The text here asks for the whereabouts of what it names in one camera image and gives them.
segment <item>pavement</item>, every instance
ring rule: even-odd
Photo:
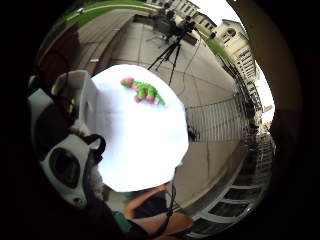
[[[125,63],[148,68],[169,46],[159,38],[147,41],[155,34],[159,33],[154,32],[149,25],[131,23],[112,51],[111,65]],[[170,61],[163,62],[158,71],[155,67],[151,69],[166,83],[169,83],[175,51]],[[190,107],[232,98],[235,82],[202,40],[195,46],[182,40],[170,87],[185,106]],[[238,140],[190,143],[183,165],[177,170],[175,181],[176,200],[181,206],[192,204],[214,186],[221,178],[226,163],[238,144]],[[121,193],[111,191],[107,203],[113,210],[122,211],[122,200]]]

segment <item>cable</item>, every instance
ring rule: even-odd
[[[182,77],[183,88],[182,88],[182,91],[177,94],[178,97],[180,97],[181,94],[182,94],[182,93],[184,92],[184,90],[185,90],[185,86],[186,86],[186,85],[185,85],[185,83],[184,83],[184,81],[185,81],[184,78],[185,78],[186,72],[187,72],[188,68],[190,67],[190,64],[191,64],[194,56],[197,54],[197,52],[198,52],[198,50],[199,50],[200,45],[201,45],[201,37],[200,37],[199,45],[198,45],[196,51],[194,52],[194,54],[193,54],[192,57],[190,58],[189,63],[188,63],[188,65],[187,65],[187,67],[185,68],[184,72],[183,72],[183,77]]]
[[[173,204],[174,204],[174,200],[175,200],[175,197],[176,197],[176,187],[174,186],[174,182],[175,182],[175,179],[176,179],[176,173],[177,173],[177,168],[174,170],[174,175],[173,175],[173,179],[172,179],[172,184],[171,184],[171,201],[170,201],[170,204],[169,204],[169,207],[167,209],[167,215],[171,212],[173,212]]]

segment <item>grass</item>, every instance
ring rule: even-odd
[[[127,5],[132,5],[132,6],[112,6],[112,5],[119,5],[119,4],[127,4]],[[67,21],[70,24],[73,23],[78,23],[79,27],[83,27],[86,23],[90,22],[92,19],[108,12],[114,9],[134,9],[134,10],[140,10],[140,11],[144,11],[144,12],[152,12],[152,10],[148,10],[145,8],[141,8],[141,7],[145,7],[147,6],[146,4],[144,4],[143,2],[140,1],[132,1],[132,0],[120,0],[120,1],[114,1],[114,0],[109,0],[109,1],[103,1],[103,2],[95,2],[95,3],[89,3],[86,4],[84,6],[85,10],[90,10],[88,12],[85,12],[81,15],[77,15],[73,18],[69,19],[70,17],[72,17],[75,12],[71,12],[70,14],[66,15],[61,22],[63,21]]]
[[[224,47],[222,47],[220,45],[220,43],[218,42],[218,40],[213,39],[213,40],[209,40],[207,41],[207,44],[209,46],[209,48],[211,49],[211,51],[215,54],[219,54],[221,57],[223,57],[226,60],[229,60],[229,55],[227,54],[227,52],[224,50]]]
[[[115,1],[115,0],[108,1],[107,0],[107,1],[96,2],[96,3],[88,3],[84,7],[85,7],[85,9],[90,9],[90,8],[115,5],[115,4],[129,4],[129,5],[135,5],[135,6],[150,7],[143,2],[134,1],[134,0],[118,0],[118,1]]]
[[[202,32],[205,36],[201,35],[201,38],[207,43],[208,47],[214,54],[219,54],[221,57],[223,57],[226,60],[229,60],[229,55],[225,51],[224,47],[220,45],[219,41],[217,39],[208,40],[208,36],[211,34],[211,31],[206,29],[200,24],[197,24],[196,27],[199,29],[200,32]]]
[[[130,7],[108,7],[108,8],[99,8],[99,9],[94,9],[89,12],[83,13],[81,15],[78,15],[74,18],[71,18],[68,23],[78,23],[79,28],[83,27],[86,23],[90,22],[92,19],[109,12],[114,9],[134,9],[134,10],[140,10],[140,11],[145,11],[145,12],[150,12],[147,9],[139,8],[138,6],[130,6]]]

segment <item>toy dinosaur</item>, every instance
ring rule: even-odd
[[[134,97],[136,102],[146,99],[150,103],[165,105],[157,89],[149,83],[138,82],[132,77],[126,77],[121,80],[121,84],[127,88],[136,90],[137,95]]]

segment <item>person's arm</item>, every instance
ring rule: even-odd
[[[164,223],[167,218],[166,213],[161,213],[153,217],[147,218],[136,218],[132,219],[134,223],[138,224],[144,230],[146,230],[149,234],[155,233],[160,226]],[[175,212],[170,217],[168,226],[162,236],[174,234],[177,232],[181,232],[193,225],[193,219],[185,214]]]
[[[135,199],[131,200],[124,206],[124,215],[127,219],[133,219],[134,218],[134,209],[139,207],[145,200],[153,196],[154,194],[166,190],[167,185],[163,184],[158,187],[152,188],[148,192],[136,197]]]

